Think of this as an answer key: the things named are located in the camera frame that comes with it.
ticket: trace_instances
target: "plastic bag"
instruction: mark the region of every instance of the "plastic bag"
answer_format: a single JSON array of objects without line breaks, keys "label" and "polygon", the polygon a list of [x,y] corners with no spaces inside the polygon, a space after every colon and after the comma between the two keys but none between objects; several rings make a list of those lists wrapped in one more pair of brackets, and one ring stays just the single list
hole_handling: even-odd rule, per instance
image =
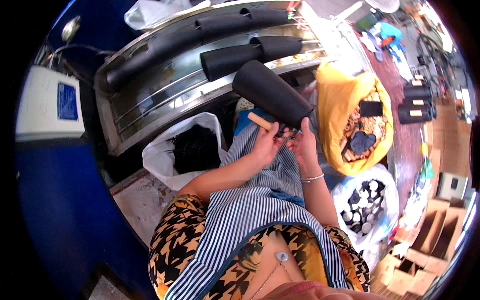
[{"label": "plastic bag", "polygon": [[[344,162],[340,151],[340,140],[348,117],[359,102],[376,88],[383,102],[385,139],[377,145],[366,159]],[[317,70],[317,117],[318,137],[325,159],[338,172],[355,176],[377,164],[393,143],[393,116],[390,97],[378,77],[365,72],[357,77],[347,76],[328,62],[322,62]]]},{"label": "plastic bag", "polygon": [[150,29],[174,13],[191,8],[189,0],[151,1],[138,0],[125,13],[124,20],[135,30]]},{"label": "plastic bag", "polygon": [[[340,213],[343,211],[345,203],[353,194],[356,187],[361,186],[364,181],[370,181],[373,179],[381,181],[385,185],[384,213],[378,222],[373,225],[369,233],[358,238],[355,232],[347,227]],[[355,177],[346,177],[332,190],[331,195],[335,204],[340,229],[348,235],[353,248],[357,252],[368,249],[384,239],[397,225],[399,212],[398,191],[392,174],[390,174],[390,172],[388,172],[388,170],[381,164],[377,164]]]},{"label": "plastic bag", "polygon": [[173,125],[156,137],[142,151],[144,168],[174,191],[179,191],[192,179],[208,171],[178,174],[173,167],[175,164],[175,156],[170,150],[174,149],[174,145],[172,141],[169,140],[192,128],[195,124],[208,128],[215,134],[218,146],[218,157],[220,161],[223,161],[227,156],[227,152],[223,150],[221,146],[222,129],[216,115],[209,112],[202,112]]}]

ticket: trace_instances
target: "cable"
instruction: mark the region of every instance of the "cable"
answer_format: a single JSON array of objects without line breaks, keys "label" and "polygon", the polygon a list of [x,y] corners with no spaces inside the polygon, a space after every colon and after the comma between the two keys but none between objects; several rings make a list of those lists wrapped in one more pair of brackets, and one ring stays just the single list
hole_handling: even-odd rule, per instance
[{"label": "cable", "polygon": [[88,50],[91,50],[93,52],[96,52],[97,55],[112,55],[112,54],[115,54],[116,52],[115,51],[112,51],[112,50],[102,50],[102,49],[98,49],[98,48],[95,48],[93,46],[89,46],[89,45],[79,45],[79,44],[71,44],[71,45],[65,45],[65,46],[62,46],[60,48],[58,48],[57,50],[55,50],[55,54],[58,54],[62,51],[64,51],[65,49],[70,49],[70,48],[85,48],[85,49],[88,49]]}]

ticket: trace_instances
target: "blue white striped fabric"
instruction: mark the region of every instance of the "blue white striped fabric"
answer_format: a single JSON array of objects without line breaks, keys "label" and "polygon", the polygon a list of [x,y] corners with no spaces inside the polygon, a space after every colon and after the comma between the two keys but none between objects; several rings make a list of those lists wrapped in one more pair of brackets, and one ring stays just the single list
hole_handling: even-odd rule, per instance
[{"label": "blue white striped fabric", "polygon": [[[222,164],[248,154],[258,127],[250,124],[235,137]],[[303,197],[298,165],[282,146],[274,162],[242,187],[212,193],[205,230],[195,256],[165,295],[167,300],[201,299],[223,274],[229,262],[255,233],[276,224],[307,226],[317,237],[330,285],[347,288],[340,255],[324,228],[307,210],[269,197],[272,189]]]}]

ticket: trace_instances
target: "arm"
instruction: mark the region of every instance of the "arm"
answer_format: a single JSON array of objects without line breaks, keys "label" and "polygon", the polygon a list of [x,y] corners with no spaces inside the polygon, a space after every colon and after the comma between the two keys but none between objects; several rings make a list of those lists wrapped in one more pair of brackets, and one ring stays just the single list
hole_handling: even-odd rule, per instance
[{"label": "arm", "polygon": [[[315,136],[310,131],[309,120],[301,122],[303,134],[298,133],[296,140],[289,140],[287,147],[295,153],[295,159],[300,169],[301,178],[313,178],[323,174],[318,164]],[[325,180],[315,179],[309,183],[302,183],[305,208],[318,220],[322,226],[339,227],[335,205]]]},{"label": "arm", "polygon": [[213,192],[239,188],[275,158],[284,140],[283,137],[275,137],[278,127],[278,123],[275,122],[269,132],[260,128],[255,145],[249,154],[229,165],[194,178],[179,191],[178,195],[196,195],[208,203]]}]

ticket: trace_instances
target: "blue cloth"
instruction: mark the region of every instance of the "blue cloth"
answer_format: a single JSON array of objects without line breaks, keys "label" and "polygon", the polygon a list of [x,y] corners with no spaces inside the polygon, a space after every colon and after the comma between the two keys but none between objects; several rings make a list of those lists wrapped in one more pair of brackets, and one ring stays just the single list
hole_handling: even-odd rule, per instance
[{"label": "blue cloth", "polygon": [[282,191],[281,189],[272,189],[272,192],[270,193],[270,197],[274,197],[280,200],[285,200],[293,204],[296,204],[302,208],[305,208],[305,200],[302,197],[290,196],[289,194]]},{"label": "blue cloth", "polygon": [[265,116],[268,116],[266,112],[261,110],[260,108],[255,108],[255,109],[249,109],[249,110],[242,110],[239,113],[239,121],[237,124],[237,128],[235,129],[235,132],[233,133],[233,136],[237,136],[241,130],[245,127],[247,127],[248,124],[250,124],[252,121],[248,118],[248,113],[252,112],[256,114],[259,117],[264,118]]},{"label": "blue cloth", "polygon": [[389,36],[395,37],[395,39],[390,44],[388,44],[388,46],[393,47],[400,43],[400,40],[402,39],[402,32],[395,26],[390,25],[389,23],[381,22],[380,37],[382,38],[382,40],[384,40]]}]

